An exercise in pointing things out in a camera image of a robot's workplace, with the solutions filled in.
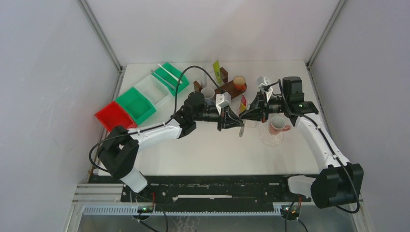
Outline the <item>grey handled white mug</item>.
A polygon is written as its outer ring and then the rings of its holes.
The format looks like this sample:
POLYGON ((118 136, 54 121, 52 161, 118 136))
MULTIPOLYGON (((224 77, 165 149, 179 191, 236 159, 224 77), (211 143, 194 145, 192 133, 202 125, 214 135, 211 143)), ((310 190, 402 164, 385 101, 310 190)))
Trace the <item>grey handled white mug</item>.
POLYGON ((202 88, 201 93, 204 96, 205 102, 208 104, 214 104, 215 91, 213 88, 204 87, 202 88))

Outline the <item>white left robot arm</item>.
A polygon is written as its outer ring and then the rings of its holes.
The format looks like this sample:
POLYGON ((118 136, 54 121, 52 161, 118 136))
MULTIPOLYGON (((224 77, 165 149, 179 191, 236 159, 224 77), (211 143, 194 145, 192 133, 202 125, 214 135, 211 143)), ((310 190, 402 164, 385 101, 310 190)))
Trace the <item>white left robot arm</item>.
POLYGON ((219 131, 244 126, 243 120, 230 108, 227 92, 217 95, 216 100, 216 104, 208 105, 203 93, 192 92, 180 109, 163 123, 135 129, 116 126, 105 140, 95 146, 96 156, 103 165, 101 170, 128 186, 137 200, 148 200, 151 188, 135 166, 139 150, 183 138, 196 129, 198 121, 216 122, 219 131))

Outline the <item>light blue toothbrush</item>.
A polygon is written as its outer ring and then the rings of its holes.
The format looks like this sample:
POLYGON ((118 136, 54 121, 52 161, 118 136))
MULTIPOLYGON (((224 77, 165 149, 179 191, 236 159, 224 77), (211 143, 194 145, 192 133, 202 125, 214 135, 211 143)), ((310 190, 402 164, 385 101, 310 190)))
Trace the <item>light blue toothbrush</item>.
POLYGON ((156 73, 151 73, 154 77, 157 77, 158 79, 162 80, 164 83, 166 83, 171 89, 175 89, 176 87, 173 86, 171 83, 169 83, 168 81, 166 81, 165 79, 163 79, 162 77, 160 77, 159 75, 157 75, 156 73))

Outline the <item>green toothpaste tube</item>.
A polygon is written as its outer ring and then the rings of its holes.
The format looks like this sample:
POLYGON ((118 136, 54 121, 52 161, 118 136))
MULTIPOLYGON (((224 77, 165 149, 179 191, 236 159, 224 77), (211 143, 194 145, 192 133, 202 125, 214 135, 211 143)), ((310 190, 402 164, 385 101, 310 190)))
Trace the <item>green toothpaste tube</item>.
POLYGON ((221 85, 223 80, 222 80, 222 76, 221 76, 221 72, 220 72, 220 63, 218 60, 216 60, 213 64, 212 64, 213 70, 214 70, 214 74, 215 74, 215 79, 218 85, 221 85))

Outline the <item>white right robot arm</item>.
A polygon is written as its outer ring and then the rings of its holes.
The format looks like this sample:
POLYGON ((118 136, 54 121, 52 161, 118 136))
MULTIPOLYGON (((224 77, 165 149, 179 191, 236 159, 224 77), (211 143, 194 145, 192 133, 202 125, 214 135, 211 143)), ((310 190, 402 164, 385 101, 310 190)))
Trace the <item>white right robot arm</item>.
POLYGON ((239 117, 265 123, 270 114, 283 113, 303 136, 320 171, 313 177, 289 176, 279 188, 280 197, 292 201, 300 194, 311 198, 320 209, 336 207, 358 213, 364 170, 343 155, 325 129, 315 104, 304 99, 301 78, 289 76, 272 82, 261 76, 258 89, 255 99, 239 117))

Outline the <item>yellow toothpaste tube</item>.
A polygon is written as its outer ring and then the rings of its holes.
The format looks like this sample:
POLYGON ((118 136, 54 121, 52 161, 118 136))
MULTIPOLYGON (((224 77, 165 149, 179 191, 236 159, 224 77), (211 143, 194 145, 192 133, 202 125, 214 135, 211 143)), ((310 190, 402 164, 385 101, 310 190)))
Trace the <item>yellow toothpaste tube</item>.
POLYGON ((242 104, 242 103, 240 103, 239 110, 238 110, 239 114, 241 114, 241 113, 243 113, 244 111, 246 111, 246 109, 247 109, 247 106, 244 105, 244 104, 242 104))

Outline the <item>pink toothpaste tube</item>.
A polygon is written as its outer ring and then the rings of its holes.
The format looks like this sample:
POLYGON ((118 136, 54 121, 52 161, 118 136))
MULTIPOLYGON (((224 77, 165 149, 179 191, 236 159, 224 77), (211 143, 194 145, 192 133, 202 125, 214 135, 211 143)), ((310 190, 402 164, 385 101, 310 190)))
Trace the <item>pink toothpaste tube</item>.
POLYGON ((246 97, 245 97, 244 94, 242 94, 242 96, 241 96, 241 101, 240 101, 240 103, 241 103, 242 105, 244 105, 245 107, 247 106, 248 101, 247 101, 247 99, 246 99, 246 97))

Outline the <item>brown ceramic cup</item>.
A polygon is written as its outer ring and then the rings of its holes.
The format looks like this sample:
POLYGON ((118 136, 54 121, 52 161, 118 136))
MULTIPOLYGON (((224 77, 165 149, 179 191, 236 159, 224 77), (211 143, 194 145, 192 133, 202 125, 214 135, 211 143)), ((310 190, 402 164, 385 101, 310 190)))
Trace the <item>brown ceramic cup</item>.
POLYGON ((233 84, 237 91, 245 91, 247 89, 246 80, 242 76, 236 76, 233 79, 233 84))

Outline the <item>pink printed white mug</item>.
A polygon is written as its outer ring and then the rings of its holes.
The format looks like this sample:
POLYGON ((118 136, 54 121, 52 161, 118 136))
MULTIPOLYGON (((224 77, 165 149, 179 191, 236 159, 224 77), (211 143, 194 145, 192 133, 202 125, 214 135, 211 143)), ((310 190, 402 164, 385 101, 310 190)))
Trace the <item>pink printed white mug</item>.
POLYGON ((285 119, 280 116, 274 116, 269 121, 268 131, 271 135, 277 135, 290 129, 291 126, 287 125, 285 119))

